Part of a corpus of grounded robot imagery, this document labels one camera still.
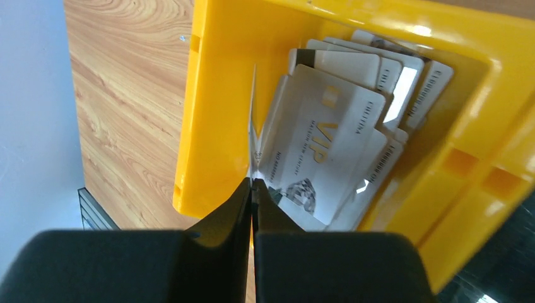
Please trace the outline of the silver VIP credit card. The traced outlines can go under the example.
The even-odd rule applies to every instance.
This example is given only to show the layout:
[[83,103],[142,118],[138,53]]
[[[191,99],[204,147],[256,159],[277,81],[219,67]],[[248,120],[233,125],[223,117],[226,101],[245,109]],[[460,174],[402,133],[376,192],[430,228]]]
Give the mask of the silver VIP credit card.
[[257,66],[253,67],[252,86],[250,90],[250,107],[249,107],[249,125],[248,125],[248,142],[249,142],[249,168],[247,177],[252,184],[259,173],[259,164],[262,158],[261,133],[256,129],[256,74]]

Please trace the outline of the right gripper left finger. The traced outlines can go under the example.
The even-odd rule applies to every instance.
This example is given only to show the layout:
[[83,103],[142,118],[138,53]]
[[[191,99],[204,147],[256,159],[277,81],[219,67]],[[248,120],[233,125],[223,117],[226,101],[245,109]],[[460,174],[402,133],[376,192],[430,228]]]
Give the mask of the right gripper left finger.
[[185,230],[48,230],[20,251],[2,302],[243,302],[252,181]]

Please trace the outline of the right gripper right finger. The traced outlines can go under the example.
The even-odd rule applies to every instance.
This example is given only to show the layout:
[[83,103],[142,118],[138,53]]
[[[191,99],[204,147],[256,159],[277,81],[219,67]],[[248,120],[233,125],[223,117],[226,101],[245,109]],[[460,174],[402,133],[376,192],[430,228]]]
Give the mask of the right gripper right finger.
[[307,232],[251,187],[258,302],[435,302],[423,262],[403,235]]

